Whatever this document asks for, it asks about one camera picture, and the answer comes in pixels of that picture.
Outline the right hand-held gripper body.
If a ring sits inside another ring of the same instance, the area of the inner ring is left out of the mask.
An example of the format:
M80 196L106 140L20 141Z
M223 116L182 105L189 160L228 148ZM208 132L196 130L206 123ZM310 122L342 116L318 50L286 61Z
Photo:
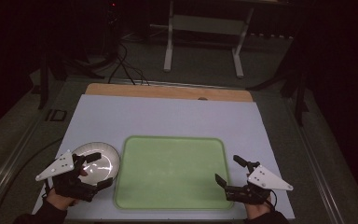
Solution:
M278 190L293 190L294 187L273 174L259 162L248 161L246 167L249 175L247 184L242 187L227 186L225 187L226 199L232 202L271 205L269 201L270 193Z

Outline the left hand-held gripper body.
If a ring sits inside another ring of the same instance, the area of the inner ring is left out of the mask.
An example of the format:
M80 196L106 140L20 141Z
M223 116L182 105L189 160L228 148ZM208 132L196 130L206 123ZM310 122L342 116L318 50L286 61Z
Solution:
M85 157L77 156L71 151L65 152L37 175L35 180L47 181L50 178L57 194L91 202L98 192L97 187L83 183L79 178L83 170L83 163L86 161Z

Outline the person's right hand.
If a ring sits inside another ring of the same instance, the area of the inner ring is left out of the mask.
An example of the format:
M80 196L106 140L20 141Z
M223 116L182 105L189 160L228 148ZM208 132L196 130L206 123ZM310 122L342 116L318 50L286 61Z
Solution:
M271 211L271 208L267 203L263 203L263 204L246 203L244 206L246 209L246 214L248 219L255 219Z

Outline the person's left hand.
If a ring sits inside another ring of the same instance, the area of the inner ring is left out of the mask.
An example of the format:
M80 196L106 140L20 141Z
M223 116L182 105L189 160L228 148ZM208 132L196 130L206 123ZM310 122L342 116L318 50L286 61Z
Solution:
M52 189L46 198L46 201L59 210L65 211L70 206L78 204L78 199L71 197L64 197L56 193L55 189Z

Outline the green tray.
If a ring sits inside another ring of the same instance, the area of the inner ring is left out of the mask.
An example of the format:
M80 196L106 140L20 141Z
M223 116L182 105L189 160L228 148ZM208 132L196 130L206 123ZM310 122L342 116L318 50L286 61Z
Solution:
M216 183L228 179L217 138L131 136L122 151L114 201L126 210L228 210Z

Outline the white table mat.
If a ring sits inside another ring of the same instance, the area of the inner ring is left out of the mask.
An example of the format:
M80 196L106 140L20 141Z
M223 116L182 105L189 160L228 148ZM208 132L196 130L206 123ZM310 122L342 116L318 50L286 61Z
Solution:
M118 151L133 135L210 137L222 141L229 182L243 185L246 171L232 157L259 161L273 174L280 171L255 103L180 100L143 97L81 96L59 152L88 142L105 142ZM241 220L244 208L234 203L220 210L130 210L115 205L114 186L90 203L71 207L67 218L76 221L130 220Z

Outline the black stand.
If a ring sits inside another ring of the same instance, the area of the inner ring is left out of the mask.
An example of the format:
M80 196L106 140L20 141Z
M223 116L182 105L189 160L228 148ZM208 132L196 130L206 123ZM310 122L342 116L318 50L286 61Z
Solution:
M294 115L299 126L303 125L302 113L307 78L307 72L305 71L306 59L301 45L303 37L300 31L296 33L272 78L247 88L248 91L260 91L283 80L284 84L280 89L280 94L283 98L296 96Z
M41 110L45 107L49 98L49 75L57 80L65 80L67 73L64 68L64 54L58 50L43 49L40 55L39 83L34 86L32 93L38 94L39 106Z

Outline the white metal stand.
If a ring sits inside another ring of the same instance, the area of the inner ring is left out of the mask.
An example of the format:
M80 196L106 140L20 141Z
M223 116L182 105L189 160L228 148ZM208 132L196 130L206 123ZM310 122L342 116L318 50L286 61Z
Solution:
M236 35L239 38L239 42L237 46L231 50L231 54L237 78L244 78L240 53L244 39L249 29L251 18L254 14L255 9L253 7L250 7L247 10L244 21L180 15L175 14L173 9L174 0L170 0L168 18L168 41L163 65L164 72L170 72L172 69L173 31L180 30L220 35Z

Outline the metal frame rail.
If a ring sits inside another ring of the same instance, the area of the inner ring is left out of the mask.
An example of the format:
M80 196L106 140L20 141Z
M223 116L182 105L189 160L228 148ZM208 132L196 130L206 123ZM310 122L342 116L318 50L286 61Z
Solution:
M324 208L325 208L327 215L330 219L330 223L331 224L346 224L343 219L343 216L341 215L341 213L337 207L337 202L332 194L330 186L328 185L327 180L325 179L323 169L321 168L320 163L318 162L317 157L315 156L315 154L313 152L313 148L312 148L310 140L306 134L306 131L296 121L293 101L291 99L283 98L283 103L284 103L287 113L289 114L290 120L296 126L296 131L298 132L301 142L302 142L304 149L306 151L306 158L307 158L307 162L309 164L310 172L311 172L311 175L315 181L315 184L319 191L321 199L323 201Z
M47 112L46 108L38 107L25 111L13 109L0 121L0 195Z

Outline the black floor bracket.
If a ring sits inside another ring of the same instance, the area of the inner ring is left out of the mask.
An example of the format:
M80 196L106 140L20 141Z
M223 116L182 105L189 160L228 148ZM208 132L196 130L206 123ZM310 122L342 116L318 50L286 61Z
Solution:
M67 117L66 110L50 109L45 117L45 121L62 122Z

